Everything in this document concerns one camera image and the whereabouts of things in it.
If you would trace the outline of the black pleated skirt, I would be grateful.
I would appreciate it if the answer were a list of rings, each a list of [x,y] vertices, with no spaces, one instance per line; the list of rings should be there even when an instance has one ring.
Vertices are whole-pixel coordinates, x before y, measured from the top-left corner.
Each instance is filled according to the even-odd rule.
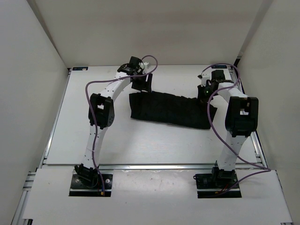
[[[131,118],[167,123],[188,128],[210,129],[207,104],[196,98],[187,98],[161,92],[129,94]]]

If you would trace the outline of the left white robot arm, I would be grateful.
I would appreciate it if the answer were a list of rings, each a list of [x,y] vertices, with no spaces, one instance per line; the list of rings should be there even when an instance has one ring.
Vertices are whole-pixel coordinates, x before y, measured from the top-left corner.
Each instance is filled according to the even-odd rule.
[[[114,122],[114,102],[128,86],[133,89],[151,91],[151,81],[155,69],[149,71],[150,63],[132,56],[128,63],[121,65],[111,80],[91,81],[85,86],[89,104],[90,132],[84,157],[75,172],[80,182],[87,188],[98,188],[105,192],[105,179],[99,170],[99,155],[108,128]]]

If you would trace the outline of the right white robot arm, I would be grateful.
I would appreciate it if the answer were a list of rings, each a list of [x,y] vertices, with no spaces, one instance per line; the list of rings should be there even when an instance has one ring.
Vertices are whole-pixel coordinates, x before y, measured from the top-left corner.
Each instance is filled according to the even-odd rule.
[[[213,93],[221,96],[228,108],[225,116],[227,130],[225,142],[211,173],[194,176],[199,189],[225,189],[237,181],[235,166],[242,145],[257,129],[258,99],[243,94],[232,80],[225,79],[223,70],[214,70],[211,75],[200,74],[201,84],[198,86],[197,99],[207,103]]]

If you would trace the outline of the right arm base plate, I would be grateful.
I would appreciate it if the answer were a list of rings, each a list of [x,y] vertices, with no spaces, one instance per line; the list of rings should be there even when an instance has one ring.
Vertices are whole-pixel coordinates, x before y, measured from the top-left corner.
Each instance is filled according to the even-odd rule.
[[[233,187],[238,181],[235,171],[198,173],[193,179],[196,182],[198,199],[242,197],[239,184]]]

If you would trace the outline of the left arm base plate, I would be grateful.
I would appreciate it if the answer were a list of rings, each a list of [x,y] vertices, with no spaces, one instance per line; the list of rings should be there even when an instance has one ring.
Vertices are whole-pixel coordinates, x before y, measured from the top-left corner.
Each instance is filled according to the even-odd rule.
[[[93,179],[91,183],[84,181],[78,174],[73,171],[69,196],[73,197],[110,197],[112,194],[113,186],[113,174],[104,173],[102,174],[104,179],[104,193],[102,192],[102,182],[100,177]]]

